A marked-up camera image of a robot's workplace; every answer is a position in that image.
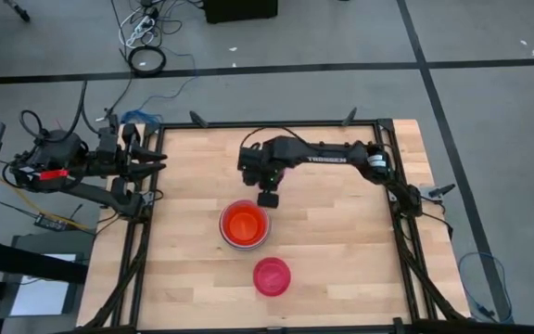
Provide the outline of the magenta plastic bowl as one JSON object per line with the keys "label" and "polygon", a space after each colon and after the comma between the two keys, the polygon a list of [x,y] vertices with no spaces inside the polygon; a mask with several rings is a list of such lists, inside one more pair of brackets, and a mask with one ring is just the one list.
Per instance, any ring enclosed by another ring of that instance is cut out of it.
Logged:
{"label": "magenta plastic bowl", "polygon": [[287,264],[276,257],[259,260],[253,269],[253,284],[262,295],[276,297],[287,291],[291,283],[291,271]]}

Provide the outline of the small circuit board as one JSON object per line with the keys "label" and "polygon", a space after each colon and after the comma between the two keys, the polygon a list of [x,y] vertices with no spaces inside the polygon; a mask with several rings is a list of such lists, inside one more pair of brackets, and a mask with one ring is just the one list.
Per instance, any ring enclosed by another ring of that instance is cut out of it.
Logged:
{"label": "small circuit board", "polygon": [[34,218],[33,224],[37,227],[54,232],[63,232],[67,230],[67,224],[65,222],[51,219],[42,213]]}

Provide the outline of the monitor with white screen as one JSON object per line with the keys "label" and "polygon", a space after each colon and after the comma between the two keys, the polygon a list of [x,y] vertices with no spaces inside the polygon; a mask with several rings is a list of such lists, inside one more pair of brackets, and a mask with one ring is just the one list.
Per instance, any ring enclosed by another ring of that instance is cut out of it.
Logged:
{"label": "monitor with white screen", "polygon": [[[88,264],[93,237],[82,232],[49,232],[14,237],[12,246],[63,261]],[[5,274],[6,294],[0,318],[67,315],[78,308],[83,284]]]}

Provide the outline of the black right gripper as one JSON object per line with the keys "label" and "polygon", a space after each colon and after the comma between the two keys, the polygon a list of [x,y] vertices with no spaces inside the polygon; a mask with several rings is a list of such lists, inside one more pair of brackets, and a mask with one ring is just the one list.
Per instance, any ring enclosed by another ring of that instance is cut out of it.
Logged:
{"label": "black right gripper", "polygon": [[297,165],[294,146],[296,138],[279,135],[263,143],[241,147],[237,169],[242,173],[246,186],[258,186],[260,190],[277,190],[286,170]]}

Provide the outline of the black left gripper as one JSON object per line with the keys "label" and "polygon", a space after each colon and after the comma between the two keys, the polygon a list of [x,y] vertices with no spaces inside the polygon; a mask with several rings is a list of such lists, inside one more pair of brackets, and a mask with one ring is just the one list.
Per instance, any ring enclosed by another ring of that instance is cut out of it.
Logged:
{"label": "black left gripper", "polygon": [[87,154],[86,176],[120,176],[129,182],[139,182],[166,167],[165,154],[140,146],[141,136],[132,124],[110,125],[99,129],[97,148]]}

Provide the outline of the black beam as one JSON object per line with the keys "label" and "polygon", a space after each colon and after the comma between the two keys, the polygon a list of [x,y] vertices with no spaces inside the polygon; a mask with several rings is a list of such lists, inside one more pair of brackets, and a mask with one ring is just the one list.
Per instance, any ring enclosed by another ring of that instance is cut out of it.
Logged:
{"label": "black beam", "polygon": [[0,244],[0,272],[82,284],[88,267]]}

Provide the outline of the red tag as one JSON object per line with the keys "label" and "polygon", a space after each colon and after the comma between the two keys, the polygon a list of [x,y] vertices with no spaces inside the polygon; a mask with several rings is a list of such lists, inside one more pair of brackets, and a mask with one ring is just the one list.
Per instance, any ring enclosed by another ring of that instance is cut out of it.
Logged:
{"label": "red tag", "polygon": [[53,171],[44,171],[40,172],[39,174],[39,180],[40,181],[49,181],[54,180],[58,178],[66,178],[69,176],[69,171],[60,169],[60,170],[53,170]]}

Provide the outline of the white power strip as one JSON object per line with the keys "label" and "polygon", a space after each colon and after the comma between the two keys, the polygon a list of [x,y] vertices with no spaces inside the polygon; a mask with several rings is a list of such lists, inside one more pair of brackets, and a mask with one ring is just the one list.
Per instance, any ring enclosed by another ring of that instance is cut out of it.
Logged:
{"label": "white power strip", "polygon": [[155,20],[148,15],[143,16],[129,37],[123,38],[123,45],[128,48],[134,48],[134,43],[144,37],[148,32],[151,32],[155,26]]}

